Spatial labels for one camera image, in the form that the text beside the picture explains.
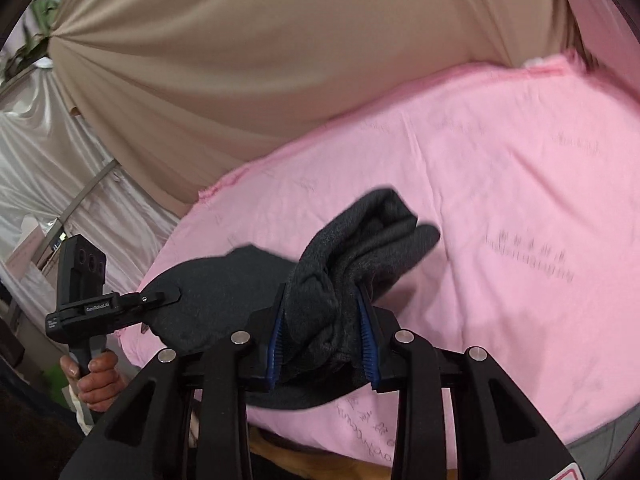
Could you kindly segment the person's left hand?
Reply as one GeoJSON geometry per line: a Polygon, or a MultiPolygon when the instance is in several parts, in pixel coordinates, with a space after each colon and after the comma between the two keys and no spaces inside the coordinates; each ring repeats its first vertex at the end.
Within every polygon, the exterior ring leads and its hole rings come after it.
{"type": "Polygon", "coordinates": [[[106,412],[128,386],[129,380],[117,368],[118,357],[111,350],[93,359],[88,365],[89,374],[84,377],[70,356],[62,356],[58,364],[78,399],[90,411],[106,412]]]}

